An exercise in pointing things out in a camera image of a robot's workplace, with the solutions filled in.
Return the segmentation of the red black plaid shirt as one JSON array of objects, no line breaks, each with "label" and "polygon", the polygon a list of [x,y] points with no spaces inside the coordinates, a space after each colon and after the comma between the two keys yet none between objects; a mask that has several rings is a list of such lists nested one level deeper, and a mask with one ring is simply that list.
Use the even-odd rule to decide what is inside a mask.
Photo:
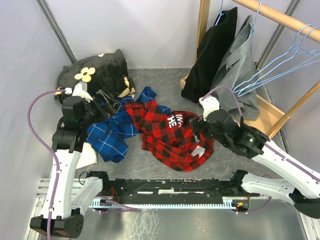
[{"label": "red black plaid shirt", "polygon": [[141,134],[141,148],[175,171],[193,171],[214,153],[213,141],[206,140],[203,131],[194,135],[191,120],[198,115],[193,112],[173,110],[166,115],[155,100],[127,101],[125,110]]}]

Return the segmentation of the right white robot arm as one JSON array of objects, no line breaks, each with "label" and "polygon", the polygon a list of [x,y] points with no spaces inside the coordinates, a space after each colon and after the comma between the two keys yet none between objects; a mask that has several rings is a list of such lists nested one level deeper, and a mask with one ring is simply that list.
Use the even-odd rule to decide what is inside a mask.
[{"label": "right white robot arm", "polygon": [[216,140],[238,156],[251,159],[278,174],[280,179],[246,173],[229,183],[236,196],[244,192],[273,197],[293,205],[300,213],[320,217],[320,174],[283,151],[255,127],[233,120],[226,111],[212,111],[191,120],[193,134]]}]

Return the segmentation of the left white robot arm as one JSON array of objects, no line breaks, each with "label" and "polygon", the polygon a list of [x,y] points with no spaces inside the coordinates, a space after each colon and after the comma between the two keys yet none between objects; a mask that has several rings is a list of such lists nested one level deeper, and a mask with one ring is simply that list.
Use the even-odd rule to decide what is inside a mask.
[{"label": "left white robot arm", "polygon": [[49,186],[39,216],[32,217],[30,228],[48,239],[78,238],[84,225],[84,215],[98,195],[111,189],[105,171],[91,171],[80,190],[72,196],[75,171],[87,138],[86,129],[106,118],[105,112],[84,90],[66,88],[68,95],[61,106],[52,145],[48,146],[37,133],[34,136],[52,155]]}]

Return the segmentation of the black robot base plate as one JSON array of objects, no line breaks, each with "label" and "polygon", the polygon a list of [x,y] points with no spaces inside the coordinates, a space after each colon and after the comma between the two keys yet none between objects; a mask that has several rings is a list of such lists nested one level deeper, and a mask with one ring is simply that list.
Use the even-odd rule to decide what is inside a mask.
[{"label": "black robot base plate", "polygon": [[246,173],[237,170],[229,180],[107,178],[98,194],[123,205],[221,204],[223,197],[248,197],[241,186]]}]

